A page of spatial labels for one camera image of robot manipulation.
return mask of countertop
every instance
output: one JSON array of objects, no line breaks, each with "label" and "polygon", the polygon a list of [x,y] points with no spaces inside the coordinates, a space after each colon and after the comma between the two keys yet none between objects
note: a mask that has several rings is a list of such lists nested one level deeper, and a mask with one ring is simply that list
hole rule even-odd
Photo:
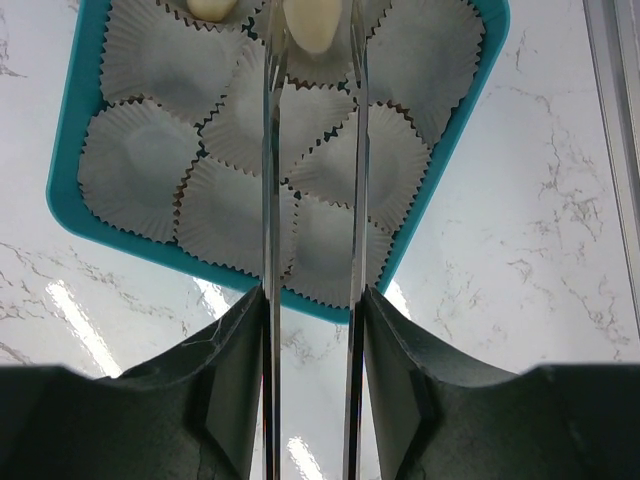
[{"label": "countertop", "polygon": [[[510,3],[507,43],[387,297],[511,371],[638,361],[582,2]],[[0,0],[0,362],[116,376],[240,294],[74,237],[49,213],[77,9]],[[337,480],[347,329],[289,310],[282,322],[284,478]],[[362,478],[375,479],[367,401],[363,435]]]}]

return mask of rectangular container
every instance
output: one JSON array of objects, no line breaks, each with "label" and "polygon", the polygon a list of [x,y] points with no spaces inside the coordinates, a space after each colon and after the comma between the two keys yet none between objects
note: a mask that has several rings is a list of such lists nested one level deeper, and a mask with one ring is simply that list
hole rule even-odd
[{"label": "rectangular container", "polygon": [[[471,2],[480,12],[486,29],[478,72],[469,94],[454,110],[442,139],[435,146],[431,165],[411,212],[394,237],[391,256],[378,284],[378,289],[382,292],[389,285],[409,246],[411,237],[431,200],[507,37],[509,30],[507,0],[471,0]],[[226,267],[200,262],[175,245],[161,245],[109,227],[94,217],[82,200],[77,172],[86,130],[91,117],[107,106],[100,92],[100,56],[104,51],[102,45],[110,3],[110,0],[84,0],[78,12],[47,185],[49,209],[64,228],[88,240],[225,287],[247,291],[257,284],[257,279]],[[287,290],[282,292],[282,302],[285,306],[331,322],[346,323],[349,319],[346,309],[319,305]]]}]

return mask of empty cupcake liner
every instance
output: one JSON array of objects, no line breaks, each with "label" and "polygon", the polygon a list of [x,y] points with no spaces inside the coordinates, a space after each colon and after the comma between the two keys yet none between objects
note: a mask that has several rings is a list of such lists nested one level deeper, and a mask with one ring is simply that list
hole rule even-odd
[{"label": "empty cupcake liner", "polygon": [[121,230],[172,241],[173,195],[196,158],[196,130],[144,100],[99,113],[85,142],[78,182],[91,213]]},{"label": "empty cupcake liner", "polygon": [[[298,209],[298,234],[291,274],[285,287],[318,303],[349,305],[353,211],[304,196]],[[391,235],[372,223],[367,228],[366,282],[374,285],[391,249]]]},{"label": "empty cupcake liner", "polygon": [[[262,274],[262,180],[212,157],[194,163],[177,203],[175,235],[188,254],[213,265]],[[297,200],[280,189],[280,260],[293,259]]]},{"label": "empty cupcake liner", "polygon": [[[250,43],[239,63],[224,105],[200,133],[205,149],[215,158],[258,175],[262,169],[264,47]],[[281,178],[354,109],[353,99],[336,88],[285,85],[280,101]]]},{"label": "empty cupcake liner", "polygon": [[[291,186],[320,200],[353,206],[358,118],[349,115],[329,138],[294,167]],[[418,193],[430,149],[395,108],[369,107],[369,218],[383,229],[400,228]]]},{"label": "empty cupcake liner", "polygon": [[105,100],[143,95],[192,124],[220,103],[248,41],[240,31],[187,27],[151,0],[113,0],[105,39]]},{"label": "empty cupcake liner", "polygon": [[255,15],[262,8],[262,0],[238,0],[229,15],[219,23],[207,22],[194,17],[189,11],[187,0],[159,0],[167,9],[172,12],[177,19],[184,20],[187,25],[195,25],[198,28],[206,28],[207,30],[222,29],[240,29],[242,25],[249,23],[249,17]]},{"label": "empty cupcake liner", "polygon": [[[336,36],[329,50],[320,55],[312,55],[302,49],[292,38],[289,43],[287,73],[306,85],[337,85],[347,79],[351,70],[350,17],[351,0],[343,0],[342,16]],[[364,23],[367,34],[373,32],[391,5],[391,0],[364,0]],[[254,31],[261,39],[266,39],[269,25],[269,11],[263,9],[255,18]]]},{"label": "empty cupcake liner", "polygon": [[420,136],[433,147],[478,69],[482,19],[467,0],[404,0],[393,4],[374,31],[370,102],[409,109]]}]

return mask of food item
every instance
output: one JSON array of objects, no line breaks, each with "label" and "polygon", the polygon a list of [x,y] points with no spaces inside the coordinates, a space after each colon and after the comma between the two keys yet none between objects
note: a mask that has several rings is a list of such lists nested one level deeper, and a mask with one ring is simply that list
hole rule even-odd
[{"label": "food item", "polygon": [[238,0],[187,0],[191,14],[206,22],[222,21]]},{"label": "food item", "polygon": [[300,47],[315,55],[329,49],[340,23],[342,0],[284,0],[282,7]]}]

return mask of black plastic part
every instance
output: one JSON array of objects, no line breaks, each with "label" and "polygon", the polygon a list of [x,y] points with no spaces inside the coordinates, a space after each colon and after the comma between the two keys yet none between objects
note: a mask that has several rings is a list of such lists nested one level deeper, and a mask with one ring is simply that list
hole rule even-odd
[{"label": "black plastic part", "polygon": [[0,478],[247,479],[264,296],[117,379],[0,369]]},{"label": "black plastic part", "polygon": [[640,367],[537,367],[465,355],[365,297],[382,480],[640,478]]}]

